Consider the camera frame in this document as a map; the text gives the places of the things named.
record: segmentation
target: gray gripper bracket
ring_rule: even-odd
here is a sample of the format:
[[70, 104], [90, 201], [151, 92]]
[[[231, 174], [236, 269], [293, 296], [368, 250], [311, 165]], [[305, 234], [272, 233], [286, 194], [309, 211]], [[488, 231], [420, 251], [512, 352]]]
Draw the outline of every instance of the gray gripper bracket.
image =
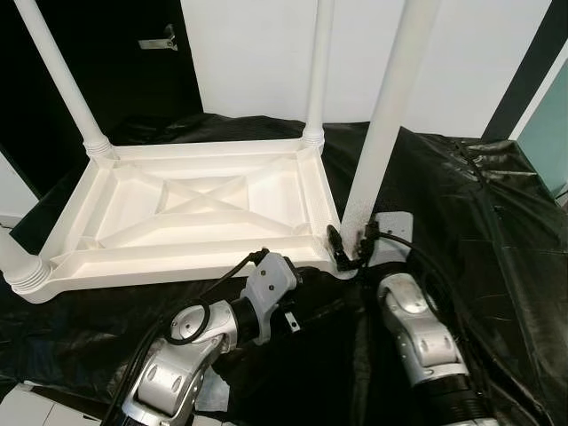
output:
[[247, 286], [241, 291], [252, 304], [258, 319], [256, 344], [270, 340], [270, 318], [278, 308], [278, 302], [296, 288], [297, 278], [287, 260], [277, 253], [268, 253], [247, 278]]

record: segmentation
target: metal bracket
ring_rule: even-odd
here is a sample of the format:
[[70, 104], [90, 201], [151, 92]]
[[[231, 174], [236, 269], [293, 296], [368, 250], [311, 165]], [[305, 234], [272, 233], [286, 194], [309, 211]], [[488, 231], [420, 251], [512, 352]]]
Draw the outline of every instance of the metal bracket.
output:
[[[413, 216], [406, 211], [389, 211], [377, 213], [375, 220], [379, 223], [379, 231], [391, 233], [407, 241], [412, 241]], [[398, 242], [381, 238], [375, 241], [375, 250], [369, 260], [369, 266], [389, 262], [406, 262], [410, 248]]]
[[396, 273], [382, 280], [378, 298], [412, 385], [468, 373], [451, 333], [430, 310], [411, 275]]
[[205, 370], [220, 354], [222, 336], [202, 343], [162, 346], [146, 363], [122, 411], [147, 426], [183, 426], [193, 411]]
[[289, 290], [296, 288], [297, 278], [284, 257], [268, 253], [247, 278], [247, 286], [241, 291], [252, 304], [258, 319], [256, 344], [270, 340], [270, 318], [278, 308], [278, 302]]
[[495, 419], [475, 419], [467, 420], [465, 422], [452, 423], [446, 426], [499, 426]]
[[[219, 300], [210, 307], [209, 323], [203, 332], [193, 340], [193, 343], [201, 343], [215, 336], [223, 338], [221, 353], [227, 353], [237, 347], [237, 323], [233, 309], [226, 300]], [[171, 335], [177, 339], [189, 337], [201, 324], [203, 310], [200, 306], [190, 306], [181, 311], [174, 318]]]
[[170, 49], [173, 51], [178, 50], [178, 44], [176, 43], [176, 34], [174, 33], [174, 27], [171, 24], [163, 30], [164, 38], [153, 38], [149, 40], [138, 40], [138, 46], [143, 51], [155, 50], [155, 49]]
[[286, 321], [288, 322], [292, 333], [296, 333], [301, 330], [300, 326], [298, 325], [298, 321], [292, 312], [284, 312], [284, 318], [286, 318]]

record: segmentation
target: black connector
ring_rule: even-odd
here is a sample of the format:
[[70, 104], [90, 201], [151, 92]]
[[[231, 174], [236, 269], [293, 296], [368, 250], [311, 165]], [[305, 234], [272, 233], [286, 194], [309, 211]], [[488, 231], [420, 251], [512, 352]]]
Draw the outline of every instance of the black connector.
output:
[[242, 297], [233, 300], [231, 302], [231, 308], [233, 309], [234, 319], [237, 323], [238, 343], [243, 344], [257, 338], [260, 333], [260, 328], [252, 303], [246, 297]]
[[337, 271], [352, 271], [353, 269], [359, 269], [361, 266], [366, 265], [375, 250], [375, 241], [380, 237], [379, 224], [375, 220], [372, 220], [365, 226], [365, 238], [359, 242], [357, 249], [358, 258], [350, 260], [345, 254], [341, 235], [333, 225], [328, 225], [327, 241], [329, 242], [332, 256], [337, 264]]
[[255, 251], [253, 253], [248, 253], [248, 260], [250, 262], [252, 262], [253, 264], [255, 264], [255, 266], [258, 266], [258, 264], [260, 264], [264, 257], [270, 253], [270, 250], [266, 247], [262, 248], [259, 251]]

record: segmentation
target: black cable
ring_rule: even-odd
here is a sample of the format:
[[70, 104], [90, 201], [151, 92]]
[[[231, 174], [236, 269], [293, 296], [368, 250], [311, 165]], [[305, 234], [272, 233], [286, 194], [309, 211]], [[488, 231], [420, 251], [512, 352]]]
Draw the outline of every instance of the black cable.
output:
[[146, 358], [146, 354], [150, 349], [150, 346], [152, 345], [152, 342], [160, 331], [161, 323], [162, 322], [160, 320], [156, 321], [154, 325], [145, 332], [142, 339], [140, 339], [140, 341], [138, 342], [138, 346], [134, 350], [133, 355], [128, 362], [128, 365], [126, 366], [124, 373], [122, 374], [122, 379], [118, 384], [118, 388], [114, 393], [113, 400], [111, 401], [100, 426], [110, 426], [110, 423], [108, 422], [112, 419], [114, 410], [116, 409], [119, 400], [124, 399], [124, 392], [130, 387], [128, 385], [131, 382], [132, 376], [138, 374], [138, 370], [141, 368], [142, 363]]
[[[266, 254], [268, 254], [268, 253], [269, 253], [268, 248], [263, 248], [259, 251], [248, 253], [248, 255], [244, 259], [242, 259], [236, 266], [234, 266], [231, 269], [231, 271], [227, 272], [220, 279], [215, 281], [213, 286], [211, 288], [209, 288], [202, 295], [207, 294], [213, 288], [215, 288], [216, 286], [218, 286], [222, 282], [231, 278], [235, 273], [240, 271], [248, 262], [253, 262], [254, 264], [258, 265], [264, 259]], [[207, 324], [209, 322], [209, 316], [210, 316], [209, 305], [202, 303], [201, 299], [197, 302], [198, 302], [197, 304], [202, 306], [203, 309], [205, 310], [205, 318], [203, 319], [203, 322], [200, 325], [201, 330], [198, 330], [198, 332], [193, 333], [193, 335], [191, 335], [189, 337], [189, 339], [191, 339], [190, 341], [186, 342], [187, 339], [179, 340], [179, 339], [171, 338], [169, 327], [171, 325], [171, 321], [176, 317], [176, 315], [178, 315], [179, 311], [176, 311], [173, 314], [173, 316], [171, 317], [170, 321], [165, 323], [165, 326], [168, 328], [167, 331], [163, 330], [163, 320], [162, 319], [158, 319], [154, 323], [154, 325], [146, 331], [146, 333], [144, 334], [144, 336], [142, 337], [142, 339], [138, 343], [138, 346], [137, 346], [136, 350], [134, 351], [134, 354], [132, 355], [132, 358], [130, 359], [126, 369], [124, 370], [124, 374], [122, 375], [122, 379], [121, 379], [121, 381], [118, 385], [116, 393], [114, 394], [111, 405], [108, 407], [108, 410], [106, 411], [105, 417], [103, 418], [103, 421], [101, 422], [100, 426], [110, 426], [110, 424], [108, 422], [112, 418], [112, 415], [114, 413], [114, 410], [116, 409], [116, 406], [118, 405], [119, 401], [120, 401], [120, 403], [123, 402], [125, 390], [129, 389], [130, 386], [132, 385], [132, 383], [131, 383], [132, 377], [138, 375], [139, 370], [142, 367], [142, 363], [144, 362], [144, 360], [146, 358], [146, 354], [147, 354], [148, 350], [150, 349], [150, 346], [152, 345], [154, 339], [158, 336], [159, 331], [166, 331], [163, 334], [164, 334], [164, 337], [166, 338], [166, 340], [168, 340], [170, 343], [172, 343], [172, 344], [185, 344], [185, 343], [190, 343], [192, 340], [194, 340], [194, 338], [197, 335], [199, 335], [201, 333], [201, 331], [207, 326]]]
[[568, 189], [566, 191], [564, 191], [563, 193], [560, 193], [559, 195], [557, 195], [554, 199], [560, 200], [560, 197], [564, 197], [566, 194], [568, 194]]
[[173, 312], [170, 317], [164, 322], [163, 337], [168, 343], [174, 344], [176, 346], [191, 343], [197, 337], [199, 337], [201, 333], [203, 333], [203, 330], [209, 324], [209, 318], [211, 318], [211, 309], [209, 308], [209, 304], [203, 302], [201, 299], [194, 299], [189, 301], [187, 303], [187, 307], [184, 309], [191, 308], [192, 306], [200, 306], [203, 309], [203, 320], [201, 321], [201, 324], [189, 337], [176, 339], [171, 335], [170, 330], [173, 320], [179, 315], [179, 312]]
[[253, 262], [255, 265], [260, 264], [260, 262], [264, 259], [264, 257], [269, 252], [270, 251], [268, 250], [268, 248], [263, 248], [260, 251], [248, 253], [248, 255], [244, 259], [242, 259], [234, 268], [232, 268], [231, 271], [229, 271], [228, 273], [223, 275], [221, 278], [219, 278], [217, 281], [215, 281], [209, 289], [207, 289], [204, 293], [202, 293], [201, 297], [203, 297], [204, 295], [207, 295], [209, 291], [213, 290], [213, 288], [217, 287], [219, 284], [227, 281], [229, 278], [232, 278], [232, 276], [234, 276], [235, 273], [237, 273], [242, 268], [244, 268], [248, 262]]
[[398, 243], [402, 244], [403, 246], [407, 246], [408, 248], [411, 248], [412, 250], [414, 250], [414, 252], [418, 253], [418, 255], [427, 264], [430, 264], [430, 267], [438, 273], [438, 275], [440, 276], [440, 278], [442, 279], [444, 284], [448, 287], [448, 289], [452, 288], [452, 281], [446, 275], [446, 273], [444, 272], [444, 269], [438, 264], [438, 262], [436, 262], [434, 260], [434, 258], [432, 256], [430, 256], [428, 253], [426, 253], [426, 251], [423, 250], [420, 246], [417, 246], [413, 242], [405, 240], [404, 238], [400, 238], [396, 235], [392, 235], [391, 233], [378, 233], [378, 235], [381, 238], [398, 242]]

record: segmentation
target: wrinkled plastic sheet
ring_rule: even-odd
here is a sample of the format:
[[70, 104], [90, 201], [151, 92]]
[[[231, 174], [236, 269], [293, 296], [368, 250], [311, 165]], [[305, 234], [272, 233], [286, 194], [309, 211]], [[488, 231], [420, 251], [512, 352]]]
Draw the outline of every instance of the wrinkled plastic sheet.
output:
[[[143, 145], [294, 138], [302, 128], [267, 117], [200, 114], [175, 122], [132, 119], [111, 139]], [[366, 123], [326, 126], [322, 158], [340, 216], [366, 132]], [[13, 230], [30, 252], [43, 246], [83, 168]], [[566, 424], [568, 220], [517, 145], [401, 130], [375, 205], [393, 210], [414, 215], [414, 241], [454, 280], [458, 313], [475, 331], [464, 344], [481, 348], [470, 368], [485, 376], [499, 420]], [[412, 255], [409, 266], [425, 273]], [[301, 274], [295, 309], [303, 333], [278, 335], [216, 363], [231, 385], [226, 416], [248, 424], [422, 424], [391, 337], [360, 286], [312, 268]], [[229, 280], [208, 299], [235, 298], [243, 285]], [[0, 389], [29, 380], [109, 401], [149, 325], [172, 301], [210, 286], [84, 290], [32, 305], [2, 283]]]

